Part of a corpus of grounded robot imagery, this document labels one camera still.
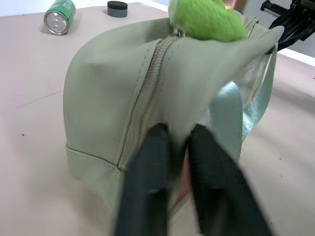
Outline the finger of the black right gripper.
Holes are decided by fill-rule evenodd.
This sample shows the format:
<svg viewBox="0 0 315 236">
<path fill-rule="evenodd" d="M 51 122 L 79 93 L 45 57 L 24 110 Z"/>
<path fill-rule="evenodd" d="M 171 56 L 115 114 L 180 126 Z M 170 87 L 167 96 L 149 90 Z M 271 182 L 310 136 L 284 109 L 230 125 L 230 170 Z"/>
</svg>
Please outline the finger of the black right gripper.
<svg viewBox="0 0 315 236">
<path fill-rule="evenodd" d="M 280 23 L 284 27 L 282 36 L 278 41 L 278 51 L 292 46 L 297 41 L 305 41 L 315 32 L 315 19 L 312 17 L 303 19 L 287 19 Z"/>
<path fill-rule="evenodd" d="M 295 8 L 270 8 L 269 13 L 277 17 L 269 29 L 276 26 L 283 26 L 286 29 L 292 30 L 311 30 L 315 25 L 315 10 L 304 6 Z"/>
</svg>

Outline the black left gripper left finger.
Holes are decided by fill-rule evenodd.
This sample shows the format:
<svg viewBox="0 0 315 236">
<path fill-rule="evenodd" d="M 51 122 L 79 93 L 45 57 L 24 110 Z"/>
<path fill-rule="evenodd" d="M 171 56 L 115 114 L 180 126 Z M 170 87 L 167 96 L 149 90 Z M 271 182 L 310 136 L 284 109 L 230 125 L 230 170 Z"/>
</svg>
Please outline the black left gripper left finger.
<svg viewBox="0 0 315 236">
<path fill-rule="evenodd" d="M 150 128 L 126 169 L 117 236 L 167 235 L 172 146 L 166 125 Z"/>
</svg>

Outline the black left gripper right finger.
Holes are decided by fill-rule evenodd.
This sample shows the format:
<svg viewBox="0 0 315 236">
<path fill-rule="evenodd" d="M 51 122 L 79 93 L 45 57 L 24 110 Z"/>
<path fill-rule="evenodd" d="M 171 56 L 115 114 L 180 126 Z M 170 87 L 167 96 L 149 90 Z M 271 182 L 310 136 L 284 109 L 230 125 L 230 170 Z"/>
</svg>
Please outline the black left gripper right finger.
<svg viewBox="0 0 315 236">
<path fill-rule="evenodd" d="M 188 140 L 190 182 L 203 236 L 270 236 L 271 230 L 237 163 L 197 125 Z"/>
</svg>

